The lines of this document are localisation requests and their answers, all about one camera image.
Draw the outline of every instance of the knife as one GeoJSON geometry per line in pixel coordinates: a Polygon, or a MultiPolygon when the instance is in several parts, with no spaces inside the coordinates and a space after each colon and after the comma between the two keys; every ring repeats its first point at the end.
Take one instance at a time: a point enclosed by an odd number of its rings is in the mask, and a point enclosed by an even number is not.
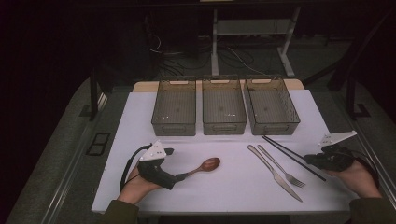
{"type": "Polygon", "coordinates": [[[291,196],[300,202],[303,202],[301,198],[294,192],[294,190],[286,183],[286,181],[276,172],[276,170],[271,166],[271,164],[260,154],[260,152],[252,145],[248,145],[247,148],[253,152],[271,171],[274,176],[274,180],[280,187],[287,191],[291,196]]]}

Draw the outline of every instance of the white table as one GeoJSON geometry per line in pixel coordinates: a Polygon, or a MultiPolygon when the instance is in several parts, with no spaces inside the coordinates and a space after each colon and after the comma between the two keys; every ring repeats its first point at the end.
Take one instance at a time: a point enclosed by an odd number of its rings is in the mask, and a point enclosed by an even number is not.
{"type": "MultiPolygon", "coordinates": [[[[173,155],[167,156],[162,165],[162,168],[172,175],[188,172],[211,157],[219,157],[221,164],[213,172],[197,173],[176,183],[172,190],[158,189],[151,192],[138,204],[141,215],[302,214],[348,211],[348,203],[357,197],[337,178],[327,176],[313,167],[326,177],[327,181],[324,182],[266,143],[260,136],[253,136],[248,123],[243,135],[203,135],[202,94],[199,91],[197,134],[186,137],[157,137],[150,123],[156,92],[136,91],[130,93],[125,105],[92,205],[94,212],[105,212],[110,201],[119,195],[120,178],[132,154],[138,148],[158,139],[164,147],[175,149],[173,155]],[[306,185],[302,189],[290,185],[303,199],[302,203],[275,182],[264,164],[247,149],[249,144],[261,144],[287,172],[305,182],[306,185]]],[[[293,135],[270,137],[300,155],[319,153],[320,148],[317,144],[329,131],[311,93],[305,90],[291,90],[290,96],[301,123],[293,135]]]]}

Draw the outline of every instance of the silver fork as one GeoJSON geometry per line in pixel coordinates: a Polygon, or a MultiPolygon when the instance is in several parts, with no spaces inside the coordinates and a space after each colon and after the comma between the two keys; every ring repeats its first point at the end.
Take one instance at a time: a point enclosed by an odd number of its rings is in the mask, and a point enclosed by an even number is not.
{"type": "Polygon", "coordinates": [[[257,147],[259,148],[259,150],[265,155],[267,156],[282,172],[283,174],[285,174],[286,179],[292,184],[295,185],[297,187],[302,188],[305,183],[301,182],[300,180],[298,180],[297,178],[295,178],[294,176],[286,173],[286,171],[282,168],[282,166],[279,165],[279,163],[277,163],[277,161],[261,146],[261,145],[257,145],[257,147]]]}

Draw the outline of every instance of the dark sleeve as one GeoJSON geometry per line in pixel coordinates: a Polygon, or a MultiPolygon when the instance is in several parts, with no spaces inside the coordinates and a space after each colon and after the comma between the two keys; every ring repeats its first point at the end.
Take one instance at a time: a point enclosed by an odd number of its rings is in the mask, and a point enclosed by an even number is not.
{"type": "Polygon", "coordinates": [[[113,200],[98,224],[135,224],[138,211],[134,204],[113,200]]]}
{"type": "Polygon", "coordinates": [[[381,198],[362,198],[350,204],[352,224],[393,224],[396,212],[393,206],[381,198]]]}

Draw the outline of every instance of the black chopstick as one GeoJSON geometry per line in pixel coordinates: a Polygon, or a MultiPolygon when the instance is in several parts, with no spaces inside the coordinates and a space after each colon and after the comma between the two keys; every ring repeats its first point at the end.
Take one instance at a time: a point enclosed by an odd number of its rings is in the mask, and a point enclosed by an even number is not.
{"type": "Polygon", "coordinates": [[[291,159],[294,160],[295,162],[299,163],[299,164],[300,164],[301,166],[303,166],[307,171],[311,172],[312,174],[314,174],[315,176],[317,176],[319,179],[321,179],[321,180],[323,180],[323,181],[326,181],[326,179],[325,179],[323,176],[318,175],[315,171],[311,170],[311,169],[310,169],[309,167],[307,167],[306,165],[304,165],[304,164],[302,164],[301,162],[297,161],[294,157],[292,157],[291,155],[289,155],[289,153],[285,152],[285,151],[282,149],[282,147],[283,147],[284,149],[286,149],[288,152],[292,153],[293,155],[296,155],[297,157],[299,157],[299,158],[301,158],[301,159],[304,159],[304,157],[302,157],[302,156],[300,156],[299,154],[297,154],[297,153],[291,151],[290,149],[288,149],[288,148],[286,148],[286,147],[280,145],[278,142],[272,140],[271,138],[269,138],[269,137],[267,137],[267,136],[265,136],[265,135],[263,135],[262,138],[265,139],[265,140],[266,140],[269,144],[271,144],[273,147],[275,147],[275,148],[277,148],[279,151],[283,152],[283,154],[287,155],[289,158],[291,158],[291,159]]]}

